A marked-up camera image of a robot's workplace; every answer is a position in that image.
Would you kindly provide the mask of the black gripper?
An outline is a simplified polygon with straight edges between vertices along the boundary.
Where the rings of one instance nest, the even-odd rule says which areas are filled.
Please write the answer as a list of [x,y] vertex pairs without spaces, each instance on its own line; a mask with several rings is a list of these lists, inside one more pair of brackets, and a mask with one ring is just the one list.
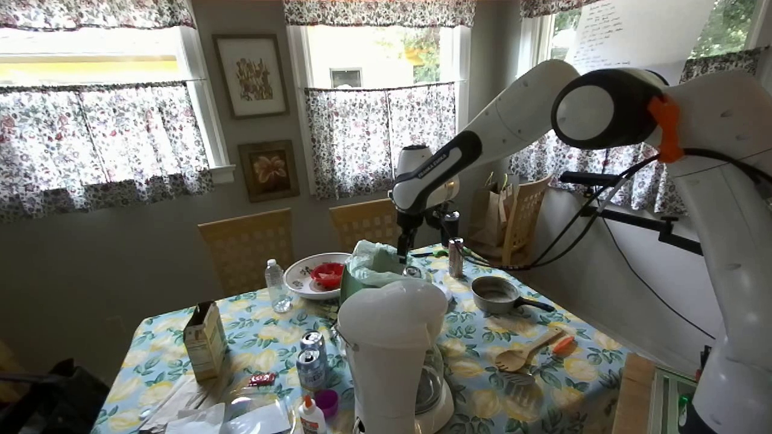
[[448,244],[460,233],[460,214],[448,204],[436,204],[425,211],[401,211],[399,214],[399,252],[405,256],[415,245],[415,233],[421,223],[428,221],[439,232],[442,244]]

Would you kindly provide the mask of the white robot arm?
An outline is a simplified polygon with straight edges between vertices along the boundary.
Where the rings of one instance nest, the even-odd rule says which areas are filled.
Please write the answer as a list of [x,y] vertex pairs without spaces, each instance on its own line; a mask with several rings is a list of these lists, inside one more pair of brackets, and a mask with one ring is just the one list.
[[693,407],[714,434],[772,431],[772,96],[741,70],[670,86],[651,70],[576,73],[542,61],[505,86],[453,139],[396,175],[392,201],[410,242],[429,195],[469,167],[542,135],[579,150],[649,143],[699,239],[723,331]]

